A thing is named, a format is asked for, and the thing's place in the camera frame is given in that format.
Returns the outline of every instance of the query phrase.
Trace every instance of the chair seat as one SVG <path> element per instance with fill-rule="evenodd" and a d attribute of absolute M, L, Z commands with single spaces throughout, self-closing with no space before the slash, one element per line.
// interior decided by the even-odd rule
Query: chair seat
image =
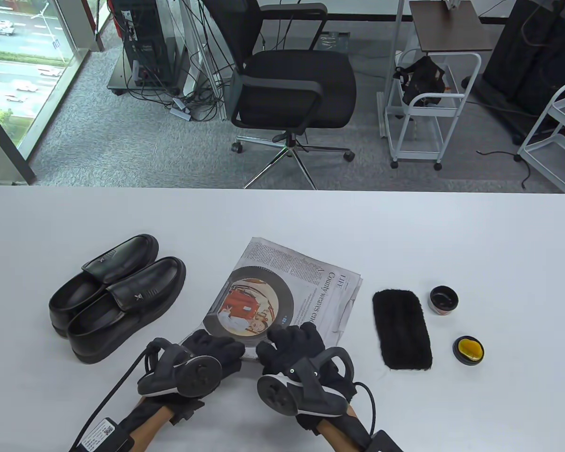
<path fill-rule="evenodd" d="M 351 118 L 356 102 L 354 71 L 346 55 L 332 51 L 274 50 L 259 52 L 245 62 L 250 77 L 308 80 L 322 86 L 321 106 L 308 127 L 337 129 Z M 258 89 L 239 102 L 242 122 L 255 128 L 300 125 L 314 97 L 310 93 Z"/>

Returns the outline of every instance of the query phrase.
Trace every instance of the office chair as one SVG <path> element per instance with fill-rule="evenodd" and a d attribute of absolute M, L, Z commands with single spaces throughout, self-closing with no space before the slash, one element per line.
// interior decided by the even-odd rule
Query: office chair
<path fill-rule="evenodd" d="M 316 186 L 301 161 L 297 148 L 343 153 L 346 161 L 355 154 L 347 148 L 302 145 L 296 136 L 307 128 L 338 129 L 351 118 L 356 100 L 354 71 L 346 55 L 315 51 L 314 46 L 326 23 L 326 7 L 321 3 L 267 5 L 257 0 L 202 0 L 228 45 L 235 64 L 226 96 L 226 114 L 242 129 L 283 131 L 271 141 L 237 136 L 232 150 L 241 153 L 242 142 L 280 148 L 268 165 L 244 188 L 250 187 L 270 168 L 288 155 L 293 157 L 311 187 Z M 319 20 L 318 31 L 309 50 L 269 50 L 253 54 L 267 20 Z"/>

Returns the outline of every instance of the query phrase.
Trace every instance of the white table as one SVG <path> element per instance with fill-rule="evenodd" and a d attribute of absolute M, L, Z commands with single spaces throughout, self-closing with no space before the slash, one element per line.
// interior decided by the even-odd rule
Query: white table
<path fill-rule="evenodd" d="M 80 265 L 134 234 L 186 262 L 171 310 L 104 361 L 76 360 L 50 327 L 48 299 Z M 377 400 L 377 428 L 406 452 L 565 451 L 565 194 L 0 187 L 0 452 L 63 452 L 155 336 L 180 340 L 216 297 L 252 236 L 364 277 L 341 345 Z M 438 284 L 460 304 L 425 305 Z M 410 289 L 424 304 L 433 368 L 391 371 L 371 296 Z M 470 334 L 485 359 L 452 355 Z M 104 409 L 136 403 L 138 369 Z M 225 381 L 154 452 L 328 451 L 259 400 L 256 364 Z M 367 395 L 352 405 L 370 423 Z"/>

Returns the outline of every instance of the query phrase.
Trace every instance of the chair armrest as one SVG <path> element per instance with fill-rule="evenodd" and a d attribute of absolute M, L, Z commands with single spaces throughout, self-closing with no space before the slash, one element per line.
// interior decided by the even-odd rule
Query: chair armrest
<path fill-rule="evenodd" d="M 268 21 L 326 21 L 328 10 L 322 3 L 293 3 L 285 5 L 264 5 L 260 7 L 263 19 Z"/>
<path fill-rule="evenodd" d="M 243 96 L 245 90 L 250 90 L 251 88 L 265 88 L 274 90 L 289 90 L 294 92 L 310 92 L 313 93 L 314 100 L 310 105 L 310 108 L 306 112 L 304 119 L 300 125 L 290 129 L 289 132 L 301 135 L 306 131 L 308 125 L 314 118 L 315 114 L 322 103 L 323 91 L 322 86 L 319 82 L 311 80 L 280 80 L 273 78 L 256 78 L 249 77 L 248 75 L 242 75 L 233 73 L 233 78 L 231 79 L 228 103 L 226 103 L 226 112 L 228 118 L 237 127 L 242 127 L 243 129 L 251 129 L 251 124 L 245 124 L 239 119 L 237 119 L 237 114 L 239 113 L 239 101 Z"/>

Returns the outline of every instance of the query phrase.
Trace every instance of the car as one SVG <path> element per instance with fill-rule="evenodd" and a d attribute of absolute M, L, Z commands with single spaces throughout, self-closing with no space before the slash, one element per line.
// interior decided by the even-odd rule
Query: car
<path fill-rule="evenodd" d="M 11 36 L 14 32 L 15 32 L 15 29 L 13 27 L 4 28 L 4 27 L 0 26 L 0 34 L 4 34 L 6 36 Z"/>
<path fill-rule="evenodd" d="M 9 102 L 24 102 L 27 100 L 25 96 L 17 96 L 16 94 L 5 94 L 4 96 Z"/>
<path fill-rule="evenodd" d="M 11 21 L 0 21 L 0 28 L 13 28 L 13 22 L 11 22 Z"/>
<path fill-rule="evenodd" d="M 25 80 L 16 80 L 13 82 L 13 86 L 17 91 L 28 91 L 30 93 L 35 93 L 38 90 L 38 87 L 35 86 L 32 82 Z"/>
<path fill-rule="evenodd" d="M 61 77 L 63 70 L 52 66 L 39 66 L 38 72 L 40 75 L 48 75 L 49 77 Z"/>

